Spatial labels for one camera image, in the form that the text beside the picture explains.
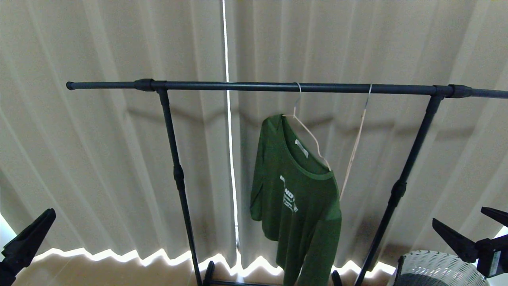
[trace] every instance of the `white graphic print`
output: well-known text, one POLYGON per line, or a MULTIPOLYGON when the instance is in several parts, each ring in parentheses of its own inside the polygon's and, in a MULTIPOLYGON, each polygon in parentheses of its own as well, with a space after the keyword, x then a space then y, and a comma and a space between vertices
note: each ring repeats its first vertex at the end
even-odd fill
POLYGON ((284 182, 284 198, 282 199, 284 205, 288 207, 292 212, 298 212, 298 208, 296 207, 296 198, 295 196, 286 188, 285 179, 281 175, 280 179, 284 182))

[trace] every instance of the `white hanger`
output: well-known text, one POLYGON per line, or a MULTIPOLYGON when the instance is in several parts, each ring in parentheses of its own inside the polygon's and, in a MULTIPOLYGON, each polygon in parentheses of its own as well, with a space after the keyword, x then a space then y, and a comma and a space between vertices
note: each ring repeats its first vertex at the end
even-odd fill
POLYGON ((300 86, 299 83, 296 82, 296 84, 298 85, 298 88, 300 89, 300 93, 298 94, 298 99, 296 100, 295 102, 295 108, 293 109, 293 115, 282 115, 284 117, 293 117, 294 119, 296 119, 298 121, 298 123, 300 123, 303 128, 305 128, 305 130, 307 130, 307 132, 309 132, 310 136, 312 136, 312 138, 314 139, 314 141, 316 142, 316 145, 317 145, 317 154, 319 155, 319 157, 321 159, 323 159, 326 163, 326 166, 328 167, 328 171, 331 171, 332 169, 330 168, 330 164, 328 163, 328 161, 321 155, 321 152, 319 150, 319 143, 318 143, 318 140, 316 139, 316 137, 314 136, 314 134, 307 128, 307 126, 305 126, 305 124, 303 124, 299 119, 298 117, 296 117, 296 106, 298 105, 298 102, 300 101, 300 98, 302 98, 302 87, 300 86))
POLYGON ((365 119, 365 112, 367 111, 367 103, 369 103, 369 97, 370 97, 371 91, 372 91, 372 84, 370 84, 369 94, 367 95, 367 101, 365 101, 365 107, 363 108, 362 122, 360 123, 360 129, 358 130, 358 135, 356 135, 355 145, 353 146, 353 151, 351 152, 351 158, 350 158, 349 164, 347 165, 346 177, 344 178, 344 184, 342 185, 342 190, 340 192, 339 201, 342 200, 342 195, 344 194, 344 189, 346 188, 347 179, 349 178, 351 166, 353 165, 353 160, 355 158, 356 149, 358 147, 358 143, 360 142, 360 134, 362 134, 363 121, 365 119))

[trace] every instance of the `shirt neckline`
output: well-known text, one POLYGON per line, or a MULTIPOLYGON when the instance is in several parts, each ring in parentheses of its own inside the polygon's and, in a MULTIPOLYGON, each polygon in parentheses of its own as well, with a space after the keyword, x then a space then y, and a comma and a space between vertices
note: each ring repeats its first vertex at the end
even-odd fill
MULTIPOLYGON (((282 134, 282 145, 283 145, 283 148, 284 148, 286 154, 288 155, 288 157, 290 158, 291 162, 296 167, 296 169, 298 169, 302 174, 306 175, 307 177, 315 179, 315 180, 327 180, 327 179, 333 177, 334 175, 333 175, 333 171, 332 170, 330 170, 330 171, 328 171, 327 173, 324 173, 324 174, 311 173, 311 172, 307 171, 306 169, 304 169, 295 160, 295 158, 293 157, 293 155, 289 151, 289 147, 288 147, 288 144, 286 142, 286 133, 284 132, 284 125, 288 128, 289 132, 291 132, 293 134, 293 136, 300 141, 300 143, 302 142, 302 140, 300 140, 300 138, 298 138, 298 136, 296 135, 294 130, 291 128, 291 125, 289 125, 287 118, 282 116, 282 114, 280 114, 279 117, 280 117, 281 124, 283 124, 283 126, 280 127, 281 128, 281 134, 282 134)), ((308 150, 308 148, 303 143, 301 143, 301 144, 302 144, 303 148, 308 150)), ((321 163, 321 161, 317 160, 316 157, 314 157, 314 155, 312 153, 309 152, 309 155, 312 156, 312 158, 316 162, 318 162, 318 164, 321 165, 323 168, 328 169, 328 167, 326 167, 323 163, 321 163)))

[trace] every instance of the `white wicker basket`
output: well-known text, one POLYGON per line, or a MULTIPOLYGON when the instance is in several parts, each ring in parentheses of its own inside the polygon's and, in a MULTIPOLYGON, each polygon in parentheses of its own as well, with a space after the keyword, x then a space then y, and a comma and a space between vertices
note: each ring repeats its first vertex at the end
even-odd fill
POLYGON ((418 250, 405 254, 393 286, 489 286, 474 265, 455 255, 418 250))

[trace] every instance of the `green t-shirt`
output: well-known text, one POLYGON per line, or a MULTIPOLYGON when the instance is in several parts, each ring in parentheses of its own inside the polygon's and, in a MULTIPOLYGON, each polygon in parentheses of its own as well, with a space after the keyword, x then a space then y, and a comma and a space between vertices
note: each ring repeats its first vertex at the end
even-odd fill
POLYGON ((278 241, 284 285, 327 285, 340 236, 339 191, 332 171, 310 154, 282 115, 263 121, 250 215, 278 241))

